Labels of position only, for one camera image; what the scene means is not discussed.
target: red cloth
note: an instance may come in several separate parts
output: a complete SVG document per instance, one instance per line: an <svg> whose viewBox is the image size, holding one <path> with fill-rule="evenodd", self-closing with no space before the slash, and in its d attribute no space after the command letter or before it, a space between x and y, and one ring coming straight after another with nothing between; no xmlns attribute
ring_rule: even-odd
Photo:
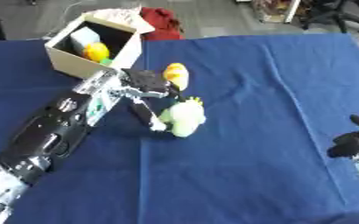
<svg viewBox="0 0 359 224"><path fill-rule="evenodd" d="M163 8L143 7L141 16L150 25L155 27L155 31L144 34L147 40L164 40L164 39L183 39L180 34L180 21L174 17L172 11Z"/></svg>

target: navy blue cloth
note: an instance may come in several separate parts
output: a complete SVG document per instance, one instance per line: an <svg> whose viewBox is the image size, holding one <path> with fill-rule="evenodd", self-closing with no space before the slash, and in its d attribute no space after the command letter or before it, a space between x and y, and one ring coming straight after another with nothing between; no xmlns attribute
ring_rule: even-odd
<svg viewBox="0 0 359 224"><path fill-rule="evenodd" d="M160 72L173 62L189 69L184 94L205 103L194 135L151 134L123 101L9 223L359 223L355 168L326 155L333 137L358 129L350 36L147 42L137 64ZM0 150L75 82L53 71L42 42L0 42Z"/></svg>

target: wire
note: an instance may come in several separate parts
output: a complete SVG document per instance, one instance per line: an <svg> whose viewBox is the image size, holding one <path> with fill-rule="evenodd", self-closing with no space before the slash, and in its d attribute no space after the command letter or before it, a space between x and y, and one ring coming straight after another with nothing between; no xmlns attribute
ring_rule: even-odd
<svg viewBox="0 0 359 224"><path fill-rule="evenodd" d="M69 4L66 7L66 9L64 9L64 12L62 13L61 17L59 18L59 21L57 22L57 24L45 36L43 36L43 39L50 39L51 38L50 35L52 35L54 32L56 32L66 22L65 18L67 16L67 13L69 12L69 10L71 10L76 5L84 4L87 2L96 2L96 0L81 0L77 3Z"/></svg>

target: yellow-green toy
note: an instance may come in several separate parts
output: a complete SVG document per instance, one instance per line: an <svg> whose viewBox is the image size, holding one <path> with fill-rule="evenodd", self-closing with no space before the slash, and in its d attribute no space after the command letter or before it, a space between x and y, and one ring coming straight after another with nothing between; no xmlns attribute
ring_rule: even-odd
<svg viewBox="0 0 359 224"><path fill-rule="evenodd" d="M200 98L190 97L165 109L159 119L163 123L172 125L171 131L176 137L188 137L192 135L200 124L206 121L204 108Z"/></svg>

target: yellow ball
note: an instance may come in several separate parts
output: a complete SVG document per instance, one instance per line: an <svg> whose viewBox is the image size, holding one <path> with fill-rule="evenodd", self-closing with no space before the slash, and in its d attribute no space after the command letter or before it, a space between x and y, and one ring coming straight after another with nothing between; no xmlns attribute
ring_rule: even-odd
<svg viewBox="0 0 359 224"><path fill-rule="evenodd" d="M180 91L183 91L187 88L187 84L189 82L189 72L183 64L170 64L163 72L163 76L165 79L176 85Z"/></svg>
<svg viewBox="0 0 359 224"><path fill-rule="evenodd" d="M101 42L87 45L84 48L83 54L84 58L98 63L110 56L108 47Z"/></svg>

